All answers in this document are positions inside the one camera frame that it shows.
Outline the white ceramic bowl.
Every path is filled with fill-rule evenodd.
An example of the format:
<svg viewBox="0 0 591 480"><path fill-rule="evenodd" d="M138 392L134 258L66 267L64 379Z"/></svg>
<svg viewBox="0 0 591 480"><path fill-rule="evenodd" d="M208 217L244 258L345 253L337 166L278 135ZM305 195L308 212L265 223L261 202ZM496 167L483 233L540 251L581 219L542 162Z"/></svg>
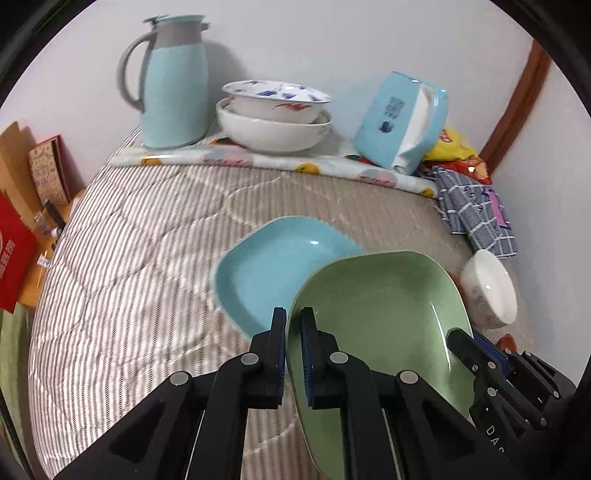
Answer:
<svg viewBox="0 0 591 480"><path fill-rule="evenodd" d="M517 295L502 262L488 250L478 250L464 266L460 285L471 321L484 329L513 324L517 318Z"/></svg>

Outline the green square plate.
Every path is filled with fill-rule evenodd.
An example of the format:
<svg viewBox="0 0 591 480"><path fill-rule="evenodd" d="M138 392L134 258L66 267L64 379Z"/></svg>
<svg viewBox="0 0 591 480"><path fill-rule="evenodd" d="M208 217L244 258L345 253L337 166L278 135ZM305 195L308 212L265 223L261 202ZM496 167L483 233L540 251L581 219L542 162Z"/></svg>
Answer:
<svg viewBox="0 0 591 480"><path fill-rule="evenodd" d="M339 349L375 371L413 370L463 416L472 405L473 376L445 345L449 330L471 329L461 295L447 271L427 255L394 251L329 263L308 277L290 307L287 364L311 461L329 479L345 476L341 419L308 407L304 386L301 308Z"/></svg>

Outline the blue square plate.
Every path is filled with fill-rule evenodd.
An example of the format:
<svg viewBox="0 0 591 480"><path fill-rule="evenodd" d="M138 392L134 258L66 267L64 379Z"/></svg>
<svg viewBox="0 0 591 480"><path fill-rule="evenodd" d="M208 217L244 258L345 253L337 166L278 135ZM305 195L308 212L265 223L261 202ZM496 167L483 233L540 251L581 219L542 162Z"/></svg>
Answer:
<svg viewBox="0 0 591 480"><path fill-rule="evenodd" d="M270 329L273 309L290 309L308 277L341 258L363 254L321 220L286 216L240 240L219 261L213 289L221 310L247 337Z"/></svg>

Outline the striped quilted table cover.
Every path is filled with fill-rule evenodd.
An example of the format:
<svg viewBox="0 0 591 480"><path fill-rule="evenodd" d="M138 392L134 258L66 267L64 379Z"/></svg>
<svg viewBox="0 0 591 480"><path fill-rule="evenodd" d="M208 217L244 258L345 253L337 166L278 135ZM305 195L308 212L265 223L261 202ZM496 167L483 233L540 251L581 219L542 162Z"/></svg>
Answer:
<svg viewBox="0 0 591 480"><path fill-rule="evenodd" d="M104 164L45 275L28 360L35 451L56 476L168 375L217 369L249 339L217 304L219 259L270 220L310 216L370 252L412 249L451 273L471 255L425 193L361 162L349 178L236 163Z"/></svg>

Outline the grey checked cloth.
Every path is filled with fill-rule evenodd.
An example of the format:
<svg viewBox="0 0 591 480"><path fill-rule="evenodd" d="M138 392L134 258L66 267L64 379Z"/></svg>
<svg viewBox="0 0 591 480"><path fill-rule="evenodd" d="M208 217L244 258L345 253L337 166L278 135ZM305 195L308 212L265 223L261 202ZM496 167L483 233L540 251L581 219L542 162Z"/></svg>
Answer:
<svg viewBox="0 0 591 480"><path fill-rule="evenodd" d="M438 211L452 235L466 237L474 251L487 250L499 259L518 254L509 219L493 188L443 167L435 167L433 174Z"/></svg>

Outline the red snack bag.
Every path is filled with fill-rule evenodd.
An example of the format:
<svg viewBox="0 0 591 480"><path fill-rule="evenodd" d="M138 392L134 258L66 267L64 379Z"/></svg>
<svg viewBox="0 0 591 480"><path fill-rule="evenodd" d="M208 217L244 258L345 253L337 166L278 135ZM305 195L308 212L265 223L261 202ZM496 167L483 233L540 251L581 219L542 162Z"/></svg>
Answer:
<svg viewBox="0 0 591 480"><path fill-rule="evenodd" d="M452 161L433 162L433 165L455 171L483 185L492 184L488 166L479 156L473 155L465 159L457 158Z"/></svg>

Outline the yellow chips bag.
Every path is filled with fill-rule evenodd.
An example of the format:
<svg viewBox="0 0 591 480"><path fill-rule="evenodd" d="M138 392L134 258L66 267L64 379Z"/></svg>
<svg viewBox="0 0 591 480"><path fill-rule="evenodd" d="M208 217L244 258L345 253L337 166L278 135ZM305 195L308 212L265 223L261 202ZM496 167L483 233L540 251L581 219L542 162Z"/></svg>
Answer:
<svg viewBox="0 0 591 480"><path fill-rule="evenodd" d="M477 156L470 142L458 131L444 128L436 144L423 155L423 161L452 162Z"/></svg>

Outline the red paper bag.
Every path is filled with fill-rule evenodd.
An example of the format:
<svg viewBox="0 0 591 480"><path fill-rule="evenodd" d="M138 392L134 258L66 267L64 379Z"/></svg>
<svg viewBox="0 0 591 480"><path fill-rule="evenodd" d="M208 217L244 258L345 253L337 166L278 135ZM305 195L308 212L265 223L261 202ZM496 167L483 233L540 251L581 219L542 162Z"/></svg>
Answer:
<svg viewBox="0 0 591 480"><path fill-rule="evenodd" d="M4 194L1 194L0 229L0 308L13 313L37 250L37 240Z"/></svg>

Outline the fruit print rolled mat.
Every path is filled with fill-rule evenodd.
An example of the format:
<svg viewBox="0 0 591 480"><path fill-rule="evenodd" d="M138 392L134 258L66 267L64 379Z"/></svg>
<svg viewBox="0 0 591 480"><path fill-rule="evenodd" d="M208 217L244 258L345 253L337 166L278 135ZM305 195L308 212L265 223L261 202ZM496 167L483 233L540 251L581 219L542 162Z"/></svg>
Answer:
<svg viewBox="0 0 591 480"><path fill-rule="evenodd" d="M270 155L213 142L172 150L128 146L115 153L109 164L114 168L198 165L272 169L362 182L432 199L438 196L438 187L432 180L403 175L394 170L363 163L353 157Z"/></svg>

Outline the light blue electric kettle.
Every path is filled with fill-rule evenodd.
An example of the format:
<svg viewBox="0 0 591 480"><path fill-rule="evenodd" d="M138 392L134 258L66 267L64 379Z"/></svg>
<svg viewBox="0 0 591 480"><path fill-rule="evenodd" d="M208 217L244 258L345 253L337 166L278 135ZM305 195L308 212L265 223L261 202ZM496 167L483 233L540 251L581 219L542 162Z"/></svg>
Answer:
<svg viewBox="0 0 591 480"><path fill-rule="evenodd" d="M370 103L353 146L377 166L412 175L440 138L448 111L446 89L393 72Z"/></svg>

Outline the large white bowl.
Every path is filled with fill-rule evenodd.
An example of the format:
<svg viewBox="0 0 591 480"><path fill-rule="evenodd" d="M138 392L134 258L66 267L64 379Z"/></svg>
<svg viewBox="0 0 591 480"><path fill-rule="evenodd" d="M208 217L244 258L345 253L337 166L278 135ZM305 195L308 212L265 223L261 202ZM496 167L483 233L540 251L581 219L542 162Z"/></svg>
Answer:
<svg viewBox="0 0 591 480"><path fill-rule="evenodd" d="M322 111L311 124L286 123L256 119L235 113L229 99L215 105L223 134L236 144L263 153L295 153L311 149L327 137L332 117Z"/></svg>

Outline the patterned brown box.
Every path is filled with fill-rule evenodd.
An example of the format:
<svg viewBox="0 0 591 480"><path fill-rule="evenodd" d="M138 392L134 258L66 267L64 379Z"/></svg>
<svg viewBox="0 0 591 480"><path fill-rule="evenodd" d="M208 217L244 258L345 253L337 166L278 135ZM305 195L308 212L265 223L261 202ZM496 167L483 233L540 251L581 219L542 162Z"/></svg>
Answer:
<svg viewBox="0 0 591 480"><path fill-rule="evenodd" d="M35 145L27 155L35 190L41 201L66 205L72 200L68 174L64 168L59 135Z"/></svg>

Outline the blue patterned white bowl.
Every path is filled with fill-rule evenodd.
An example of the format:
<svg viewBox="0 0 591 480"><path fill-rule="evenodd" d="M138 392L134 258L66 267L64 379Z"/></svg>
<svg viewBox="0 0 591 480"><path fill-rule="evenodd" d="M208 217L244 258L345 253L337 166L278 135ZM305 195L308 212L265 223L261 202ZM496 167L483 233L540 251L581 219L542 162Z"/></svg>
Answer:
<svg viewBox="0 0 591 480"><path fill-rule="evenodd" d="M243 116L283 123L311 124L332 101L317 89L283 81L239 80L221 87L229 108Z"/></svg>

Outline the light blue thermos jug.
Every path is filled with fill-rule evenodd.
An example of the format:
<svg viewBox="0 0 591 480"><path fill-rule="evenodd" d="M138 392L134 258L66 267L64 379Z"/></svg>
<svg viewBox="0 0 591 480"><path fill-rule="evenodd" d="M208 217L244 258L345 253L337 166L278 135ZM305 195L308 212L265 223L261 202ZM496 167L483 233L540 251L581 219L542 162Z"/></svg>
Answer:
<svg viewBox="0 0 591 480"><path fill-rule="evenodd" d="M208 120L208 67L202 15L160 15L146 20L151 29L134 40L116 69L122 99L140 114L143 144L169 149L204 138ZM126 85L132 52L146 46L138 77L138 96Z"/></svg>

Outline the brown wooden door frame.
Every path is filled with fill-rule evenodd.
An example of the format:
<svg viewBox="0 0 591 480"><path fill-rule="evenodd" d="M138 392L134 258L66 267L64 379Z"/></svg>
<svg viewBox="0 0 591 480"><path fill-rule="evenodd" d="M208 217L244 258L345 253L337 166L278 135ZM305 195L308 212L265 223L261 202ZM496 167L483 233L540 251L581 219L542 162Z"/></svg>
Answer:
<svg viewBox="0 0 591 480"><path fill-rule="evenodd" d="M492 175L518 138L544 87L552 60L533 40L527 62L504 114L483 147L480 157Z"/></svg>

